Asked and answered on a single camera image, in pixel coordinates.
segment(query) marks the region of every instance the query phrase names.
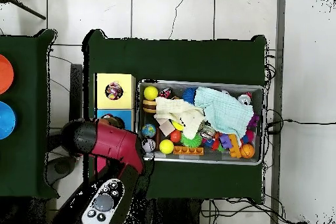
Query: green table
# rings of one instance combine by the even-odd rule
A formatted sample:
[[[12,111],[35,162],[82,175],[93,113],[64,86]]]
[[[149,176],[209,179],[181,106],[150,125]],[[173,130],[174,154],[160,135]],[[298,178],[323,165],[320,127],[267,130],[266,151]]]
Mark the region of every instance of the green table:
[[[150,41],[107,39],[90,31],[83,42],[89,63],[89,115],[94,116],[94,73],[132,74],[137,81],[161,79],[264,86],[266,39],[251,41]],[[250,197],[261,203],[262,164],[237,166],[156,162],[148,198]]]
[[[0,196],[57,197],[45,182],[47,159],[47,52],[55,36],[0,35],[0,54],[14,69],[12,86],[0,95],[16,113],[13,133],[0,140]]]

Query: red ball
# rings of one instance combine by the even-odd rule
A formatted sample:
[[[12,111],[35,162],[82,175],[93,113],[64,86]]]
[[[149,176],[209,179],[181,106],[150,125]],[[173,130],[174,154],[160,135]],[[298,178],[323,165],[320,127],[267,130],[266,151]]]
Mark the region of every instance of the red ball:
[[[181,132],[179,130],[174,130],[172,133],[171,133],[171,142],[180,142],[181,140]]]

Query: stacked boxes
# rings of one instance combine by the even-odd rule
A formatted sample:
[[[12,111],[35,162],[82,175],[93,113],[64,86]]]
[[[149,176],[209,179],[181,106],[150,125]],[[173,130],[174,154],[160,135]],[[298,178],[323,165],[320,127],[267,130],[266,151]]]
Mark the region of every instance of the stacked boxes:
[[[135,93],[136,81],[135,77],[131,74],[96,74],[96,97],[97,118],[101,118],[107,114],[114,117],[119,117],[125,123],[125,129],[134,131],[134,118],[135,118]],[[119,99],[111,100],[106,96],[106,87],[112,83],[117,82],[123,94]],[[97,171],[99,172],[105,165],[105,158],[98,158]]]

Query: yellow cube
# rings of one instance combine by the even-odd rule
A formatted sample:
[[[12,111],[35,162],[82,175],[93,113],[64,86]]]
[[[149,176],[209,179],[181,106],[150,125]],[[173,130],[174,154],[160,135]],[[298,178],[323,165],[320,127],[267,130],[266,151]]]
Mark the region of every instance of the yellow cube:
[[[117,82],[123,94],[119,99],[109,99],[106,94],[106,87]],[[135,77],[131,74],[97,74],[97,91],[94,96],[97,97],[98,109],[133,109],[135,105]]]

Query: orange toy block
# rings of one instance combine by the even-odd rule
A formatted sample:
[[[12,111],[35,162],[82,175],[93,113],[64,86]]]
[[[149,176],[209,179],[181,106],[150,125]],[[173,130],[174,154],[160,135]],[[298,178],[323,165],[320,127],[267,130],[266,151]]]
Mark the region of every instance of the orange toy block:
[[[232,158],[241,158],[240,149],[238,146],[237,138],[235,134],[229,134],[228,138],[231,141],[232,148],[230,149],[230,155]]]
[[[192,154],[194,156],[203,156],[204,149],[199,148],[190,148],[188,146],[174,146],[173,154]]]

